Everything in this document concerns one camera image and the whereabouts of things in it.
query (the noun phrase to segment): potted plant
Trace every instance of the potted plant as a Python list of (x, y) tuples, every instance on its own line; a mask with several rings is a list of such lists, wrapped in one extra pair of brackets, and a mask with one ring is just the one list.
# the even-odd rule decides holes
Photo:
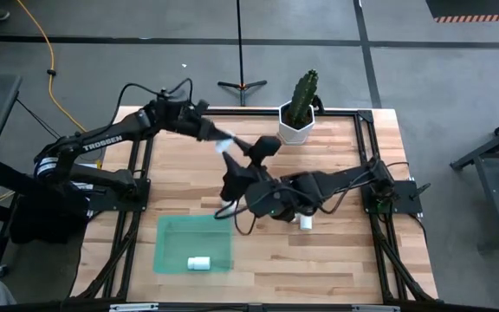
[(278, 136), (286, 145), (301, 145), (315, 124), (313, 106), (317, 91), (317, 71), (309, 70), (295, 85), (292, 101), (278, 108)]

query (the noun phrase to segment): tripod stand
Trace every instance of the tripod stand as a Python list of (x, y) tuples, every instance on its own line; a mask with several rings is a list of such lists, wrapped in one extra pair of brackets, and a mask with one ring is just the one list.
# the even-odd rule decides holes
[(245, 84), (243, 82), (243, 57), (242, 57), (242, 24), (240, 22), (240, 0), (236, 0), (236, 9), (238, 17), (238, 53), (240, 58), (240, 84), (219, 81), (218, 86), (234, 88), (240, 92), (240, 106), (246, 106), (246, 92), (253, 87), (263, 86), (267, 81), (256, 81)]

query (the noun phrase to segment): cactus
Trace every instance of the cactus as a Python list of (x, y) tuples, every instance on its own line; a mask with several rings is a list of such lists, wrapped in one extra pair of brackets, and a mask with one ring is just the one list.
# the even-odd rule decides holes
[(317, 71), (311, 69), (295, 85), (292, 102), (285, 114), (285, 122), (292, 128), (301, 129), (311, 121), (308, 110), (317, 91), (318, 80)]

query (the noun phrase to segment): yellow object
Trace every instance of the yellow object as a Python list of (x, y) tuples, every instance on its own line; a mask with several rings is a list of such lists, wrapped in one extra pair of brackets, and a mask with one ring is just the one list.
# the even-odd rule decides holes
[[(45, 35), (45, 31), (43, 31), (43, 28), (42, 26), (40, 26), (40, 24), (38, 23), (38, 21), (34, 18), (34, 16), (32, 16), (32, 14), (30, 13), (30, 11), (28, 11), (28, 9), (26, 8), (26, 6), (21, 2), (21, 0), (16, 0), (18, 2), (18, 4), (20, 4), (21, 7), (23, 7), (23, 10), (24, 12), (26, 12), (26, 14), (30, 17), (30, 19), (32, 20), (32, 22), (34, 22), (34, 24), (36, 25), (36, 27), (40, 30), (40, 32), (42, 33), (42, 36), (43, 38), (45, 39), (45, 42), (48, 44), (48, 48), (49, 48), (49, 54), (51, 55), (51, 70), (52, 71), (55, 71), (55, 56), (53, 54), (53, 47), (51, 47), (51, 42), (49, 42), (49, 39), (48, 37)], [(80, 128), (80, 130), (82, 130), (82, 132), (86, 132), (86, 128), (84, 128), (78, 121), (76, 121), (73, 116), (71, 116), (66, 110), (65, 108), (63, 108), (61, 106), (61, 104), (59, 104), (59, 102), (55, 99), (55, 97), (53, 96), (53, 75), (49, 75), (49, 97), (51, 98), (51, 100), (55, 103), (55, 105), (62, 111), (63, 114), (65, 114), (69, 119), (70, 121), (72, 121), (77, 127)]]

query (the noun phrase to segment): white cap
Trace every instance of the white cap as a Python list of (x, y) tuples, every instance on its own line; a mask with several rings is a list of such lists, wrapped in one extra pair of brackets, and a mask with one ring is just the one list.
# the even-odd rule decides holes
[(189, 257), (188, 270), (208, 270), (211, 268), (209, 257)]
[(313, 217), (300, 215), (300, 230), (309, 231), (313, 228)]

